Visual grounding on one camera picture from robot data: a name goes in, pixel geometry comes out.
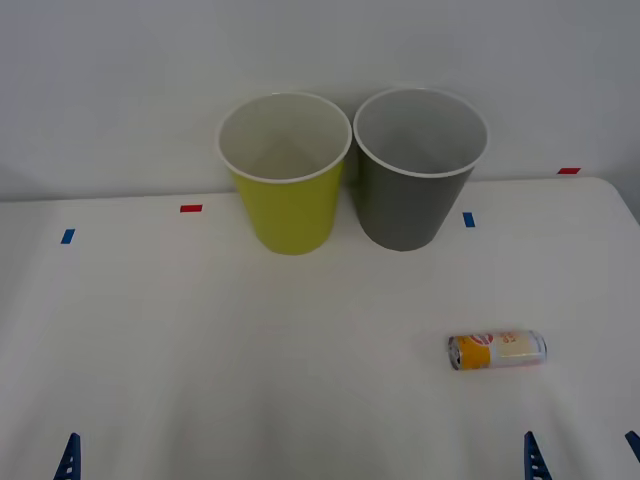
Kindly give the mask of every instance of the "cup rim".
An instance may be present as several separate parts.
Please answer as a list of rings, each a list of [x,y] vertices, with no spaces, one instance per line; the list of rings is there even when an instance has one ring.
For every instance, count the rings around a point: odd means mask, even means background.
[[[469,163],[468,165],[465,165],[462,168],[458,168],[456,170],[451,170],[448,172],[441,172],[441,173],[419,173],[419,172],[412,172],[411,170],[404,170],[402,168],[398,168],[398,167],[394,167],[393,165],[385,162],[384,160],[380,159],[379,157],[377,157],[376,155],[374,155],[371,150],[369,150],[365,145],[364,142],[362,142],[362,140],[360,139],[360,134],[358,133],[358,120],[360,118],[360,114],[362,113],[362,111],[364,110],[364,108],[369,105],[371,102],[377,100],[380,97],[384,97],[385,95],[389,95],[391,93],[396,93],[396,92],[410,92],[410,91],[419,91],[419,92],[423,92],[423,93],[437,93],[439,95],[443,95],[445,97],[449,97],[453,100],[456,100],[457,102],[462,103],[464,106],[466,106],[467,108],[469,108],[475,115],[478,116],[478,118],[480,119],[480,121],[482,122],[482,125],[484,126],[484,129],[487,132],[487,140],[484,144],[484,148],[482,149],[482,152],[480,152],[480,154],[477,156],[477,158]],[[456,95],[454,93],[451,92],[447,92],[446,90],[441,90],[438,88],[411,88],[411,87],[392,87],[389,88],[387,90],[383,90],[381,92],[376,93],[375,95],[369,97],[367,100],[365,100],[365,102],[360,105],[360,107],[358,108],[358,111],[356,112],[356,116],[353,119],[353,135],[356,139],[356,142],[358,144],[358,146],[362,149],[362,151],[364,153],[367,154],[367,156],[373,160],[374,162],[376,162],[377,164],[379,164],[380,166],[386,168],[387,170],[391,170],[393,172],[399,173],[401,175],[406,175],[408,177],[416,177],[416,178],[446,178],[446,177],[453,177],[454,175],[458,175],[460,173],[464,173],[467,170],[471,170],[473,167],[476,166],[476,164],[478,163],[478,161],[480,161],[480,159],[482,157],[484,157],[484,155],[487,153],[487,150],[489,149],[489,143],[491,141],[491,133],[489,130],[489,124],[487,123],[487,120],[485,119],[484,115],[482,115],[480,113],[480,111],[472,104],[470,103],[468,100],[466,100],[465,98]]]
[[[318,170],[317,172],[310,173],[309,175],[304,175],[302,177],[264,178],[264,177],[257,177],[255,175],[251,175],[249,173],[243,172],[242,170],[237,168],[235,165],[231,164],[231,162],[229,160],[227,160],[226,155],[222,152],[222,149],[220,148],[220,135],[222,134],[222,129],[224,128],[225,123],[227,123],[227,120],[229,120],[229,118],[231,118],[238,110],[240,110],[241,108],[249,105],[250,103],[256,102],[258,100],[262,100],[263,98],[273,97],[273,96],[276,96],[276,95],[307,97],[307,98],[313,98],[315,100],[320,100],[322,103],[330,106],[332,109],[334,109],[336,112],[338,112],[340,114],[340,116],[344,120],[344,124],[347,127],[347,141],[345,142],[345,146],[342,149],[342,151],[336,156],[335,160],[333,160],[329,165],[323,167],[322,169]],[[313,93],[307,93],[307,92],[274,92],[274,93],[270,93],[270,94],[267,94],[267,95],[259,95],[259,96],[256,96],[256,97],[252,97],[249,100],[246,100],[246,101],[240,103],[235,108],[233,108],[230,111],[228,111],[222,117],[222,120],[220,120],[220,122],[218,123],[218,126],[216,127],[215,142],[214,142],[215,147],[214,147],[214,149],[215,149],[215,152],[218,154],[218,156],[220,158],[222,158],[222,161],[225,163],[227,168],[229,168],[229,170],[231,170],[233,173],[235,173],[237,175],[240,175],[241,177],[248,178],[249,180],[253,180],[255,182],[270,183],[270,184],[274,184],[274,185],[285,185],[285,184],[288,184],[288,183],[305,182],[307,180],[311,180],[313,178],[319,177],[320,175],[328,172],[329,170],[334,168],[336,165],[338,165],[342,160],[344,160],[344,157],[347,155],[347,152],[349,151],[349,148],[351,147],[351,142],[353,142],[353,128],[351,127],[351,122],[349,121],[349,118],[347,117],[347,115],[342,111],[342,109],[340,107],[338,107],[332,101],[327,100],[326,98],[321,97],[320,95],[315,95]]]

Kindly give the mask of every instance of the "orange label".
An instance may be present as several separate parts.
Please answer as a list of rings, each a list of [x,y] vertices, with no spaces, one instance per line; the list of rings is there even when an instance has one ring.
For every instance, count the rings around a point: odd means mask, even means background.
[[[460,349],[460,368],[462,370],[486,368],[491,363],[491,351],[488,347],[493,335],[472,335],[457,337]]]

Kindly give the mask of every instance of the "tape marker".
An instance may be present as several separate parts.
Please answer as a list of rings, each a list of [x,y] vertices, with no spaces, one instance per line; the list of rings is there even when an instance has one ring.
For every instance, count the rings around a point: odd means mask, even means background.
[[[60,243],[62,245],[69,245],[71,243],[71,239],[73,238],[74,233],[76,233],[75,228],[67,228],[64,231],[64,235],[62,236],[62,241]]]
[[[476,222],[473,221],[473,214],[471,212],[463,212],[462,217],[464,218],[464,224],[467,228],[474,228],[476,226]]]
[[[566,168],[561,168],[558,171],[558,175],[575,175],[579,171],[580,171],[580,168],[578,167],[566,167]]]
[[[180,207],[180,213],[194,213],[201,212],[202,205],[182,205]]]

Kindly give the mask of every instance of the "paper cup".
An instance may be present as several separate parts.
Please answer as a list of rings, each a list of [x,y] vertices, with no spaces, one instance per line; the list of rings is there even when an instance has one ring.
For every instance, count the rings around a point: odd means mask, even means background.
[[[216,135],[257,237],[276,253],[299,255],[333,227],[349,119],[308,93],[278,93],[230,112]]]
[[[433,239],[489,141],[472,106],[424,89],[369,98],[356,113],[354,133],[360,225],[374,242],[399,251]]]

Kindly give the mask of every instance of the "blue plastic clip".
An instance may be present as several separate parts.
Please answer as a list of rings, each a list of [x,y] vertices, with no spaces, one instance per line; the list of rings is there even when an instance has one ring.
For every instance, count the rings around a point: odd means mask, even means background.
[[[534,478],[553,480],[542,458],[542,452],[538,448],[536,437],[531,432],[527,432],[524,436],[524,478],[525,480]]]
[[[80,480],[80,435],[72,433],[53,480]]]
[[[633,450],[633,453],[636,454],[636,458],[640,462],[640,437],[638,437],[638,434],[636,432],[631,430],[629,433],[627,433],[624,436],[624,438],[627,439],[627,442],[629,442],[629,446],[631,447],[631,450]]]

